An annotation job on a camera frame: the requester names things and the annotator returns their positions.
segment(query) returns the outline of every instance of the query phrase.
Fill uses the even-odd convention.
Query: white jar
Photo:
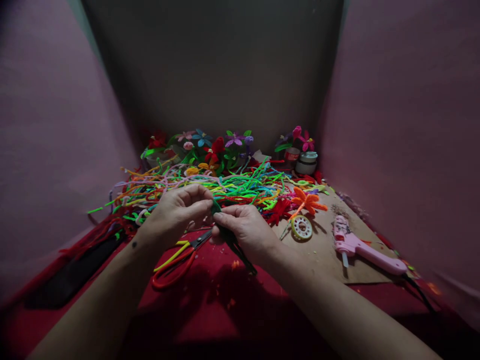
[[[302,152],[296,161],[295,171],[299,174],[312,175],[317,168],[318,157],[315,151]]]

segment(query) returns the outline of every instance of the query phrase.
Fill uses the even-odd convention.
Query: yellow flower
[[[200,170],[196,167],[189,167],[187,170],[186,170],[186,175],[187,176],[192,176],[192,175],[198,175],[200,172]]]
[[[205,163],[205,162],[202,162],[201,164],[198,165],[198,167],[200,169],[205,169],[205,170],[209,170],[211,171],[211,175],[213,177],[217,177],[217,172],[215,170],[217,170],[220,165],[219,164],[216,164],[212,161],[213,159],[210,160],[210,163]]]

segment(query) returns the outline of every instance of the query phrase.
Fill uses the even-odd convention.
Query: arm
[[[439,359],[410,331],[279,241],[254,206],[230,206],[214,220],[232,230],[245,254],[290,295],[344,359]],[[221,242],[213,228],[213,242]]]
[[[209,215],[212,194],[194,184],[169,191],[132,241],[37,345],[29,359],[112,359],[163,252],[190,221]]]

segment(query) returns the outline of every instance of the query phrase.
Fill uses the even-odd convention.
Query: hot glue gun
[[[402,275],[407,272],[407,265],[403,261],[388,257],[361,241],[350,231],[349,222],[342,215],[335,217],[333,235],[335,236],[335,249],[341,254],[344,267],[349,267],[347,257],[358,254],[392,275]]]

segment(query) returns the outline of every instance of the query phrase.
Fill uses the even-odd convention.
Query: cardboard
[[[400,278],[393,276],[378,268],[369,261],[358,255],[349,257],[349,267],[345,269],[342,266],[342,257],[335,251],[334,235],[332,232],[335,213],[332,205],[336,205],[344,214],[348,215],[350,229],[360,239],[371,242],[371,247],[391,258],[397,258],[395,253],[390,250],[374,234],[372,230],[343,202],[331,188],[327,186],[330,195],[324,193],[318,194],[320,203],[328,206],[328,211],[317,212],[315,217],[308,214],[307,210],[302,210],[302,215],[309,218],[313,227],[313,236],[310,240],[300,242],[292,236],[289,229],[284,235],[282,241],[284,244],[294,248],[305,255],[311,262],[312,268],[330,274],[345,284],[369,284],[369,283],[391,283]],[[278,226],[273,227],[273,231],[281,236],[287,226],[287,220],[282,220]]]

